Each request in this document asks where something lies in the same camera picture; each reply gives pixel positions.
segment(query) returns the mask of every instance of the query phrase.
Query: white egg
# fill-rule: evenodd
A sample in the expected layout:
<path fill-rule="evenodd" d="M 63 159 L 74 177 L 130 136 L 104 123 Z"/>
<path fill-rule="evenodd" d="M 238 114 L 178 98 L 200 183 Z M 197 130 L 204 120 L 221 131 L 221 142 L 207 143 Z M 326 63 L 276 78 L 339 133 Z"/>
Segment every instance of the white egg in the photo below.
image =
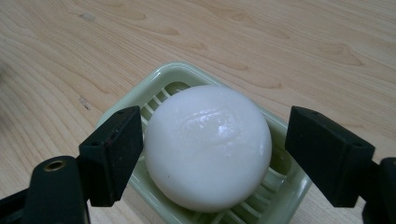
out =
<path fill-rule="evenodd" d="M 272 151 L 258 107 L 218 86 L 192 87 L 166 100 L 149 120 L 144 144 L 157 187 L 200 212 L 244 201 L 260 185 Z"/>

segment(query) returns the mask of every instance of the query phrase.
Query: wooden table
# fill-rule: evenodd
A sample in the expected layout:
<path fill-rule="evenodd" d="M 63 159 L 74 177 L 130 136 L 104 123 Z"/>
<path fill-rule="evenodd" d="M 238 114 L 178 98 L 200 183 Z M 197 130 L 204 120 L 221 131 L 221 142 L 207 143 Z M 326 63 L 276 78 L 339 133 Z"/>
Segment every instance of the wooden table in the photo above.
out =
<path fill-rule="evenodd" d="M 392 1 L 0 0 L 0 197 L 157 66 L 192 63 L 284 120 L 300 105 L 396 156 Z M 291 223 L 360 223 L 313 186 Z M 128 188 L 92 223 L 158 223 Z"/>

